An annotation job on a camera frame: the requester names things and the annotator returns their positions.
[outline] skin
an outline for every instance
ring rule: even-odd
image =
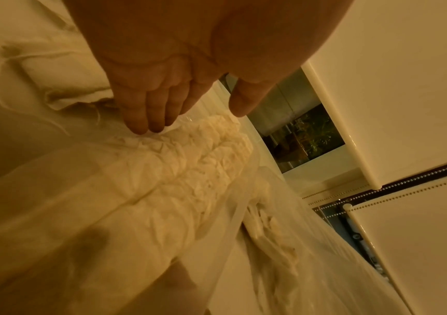
[[[352,0],[65,0],[134,133],[160,132],[225,73],[251,112],[328,38]]]

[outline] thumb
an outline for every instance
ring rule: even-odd
[[[236,117],[249,114],[273,88],[275,82],[249,83],[239,79],[229,100],[229,109]]]

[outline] finger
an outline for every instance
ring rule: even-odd
[[[165,128],[165,105],[168,92],[167,89],[158,89],[146,94],[146,115],[149,130],[152,132],[161,132]]]
[[[191,81],[191,87],[189,90],[189,95],[182,105],[182,109],[180,110],[180,114],[185,114],[188,110],[190,110],[194,104],[203,96],[208,90],[212,87],[213,82],[211,83],[198,83],[196,81]]]
[[[111,83],[115,102],[125,125],[136,134],[147,132],[146,92]]]
[[[270,81],[249,83],[239,79],[230,95],[230,111],[236,117],[246,116],[258,106],[274,85],[275,83]]]
[[[182,109],[187,95],[189,94],[189,83],[181,83],[171,87],[168,95],[168,101],[165,108],[165,126],[171,126]]]

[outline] hand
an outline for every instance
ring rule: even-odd
[[[159,132],[224,73],[244,116],[327,39],[352,0],[65,0],[127,127]]]

